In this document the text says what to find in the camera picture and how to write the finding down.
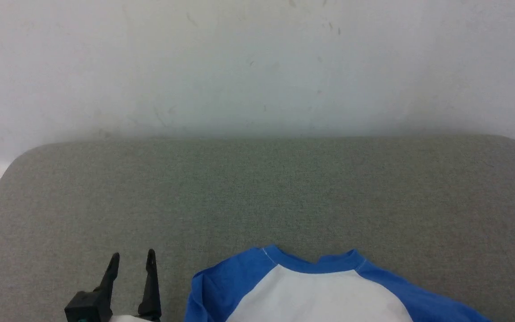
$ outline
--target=blue sleeve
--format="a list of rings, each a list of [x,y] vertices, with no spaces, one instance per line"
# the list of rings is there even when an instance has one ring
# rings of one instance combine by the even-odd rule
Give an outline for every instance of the blue sleeve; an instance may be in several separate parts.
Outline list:
[[[366,261],[357,273],[383,285],[401,300],[414,322],[490,322],[468,306],[433,294]]]
[[[252,248],[194,275],[185,322],[225,322],[275,263]]]

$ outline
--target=raglan shirt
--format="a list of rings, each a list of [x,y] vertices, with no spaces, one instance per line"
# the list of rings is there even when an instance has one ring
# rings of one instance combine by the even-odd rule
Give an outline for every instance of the raglan shirt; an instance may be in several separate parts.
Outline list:
[[[309,263],[274,245],[196,274],[186,322],[489,322],[416,287],[357,251]]]

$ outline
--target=white wall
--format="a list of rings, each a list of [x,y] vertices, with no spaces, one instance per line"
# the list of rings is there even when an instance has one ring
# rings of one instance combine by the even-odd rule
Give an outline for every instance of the white wall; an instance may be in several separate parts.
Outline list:
[[[515,138],[515,1],[0,0],[0,162],[121,136]]]

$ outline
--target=neckline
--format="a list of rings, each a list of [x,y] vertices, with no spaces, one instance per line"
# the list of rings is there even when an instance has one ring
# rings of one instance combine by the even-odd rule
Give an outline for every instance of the neckline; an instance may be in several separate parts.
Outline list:
[[[364,257],[355,249],[340,255],[321,256],[317,263],[311,263],[305,259],[287,254],[276,245],[264,247],[263,251],[275,264],[299,273],[320,274],[351,271],[357,269],[365,261]]]

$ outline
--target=gray cushion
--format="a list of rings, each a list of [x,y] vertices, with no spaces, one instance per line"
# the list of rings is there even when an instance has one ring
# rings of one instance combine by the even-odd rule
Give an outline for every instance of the gray cushion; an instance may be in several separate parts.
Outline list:
[[[64,143],[0,181],[0,321],[62,321],[115,251],[135,314],[157,251],[163,318],[194,273],[252,246],[356,248],[429,291],[515,321],[515,141],[497,136]]]

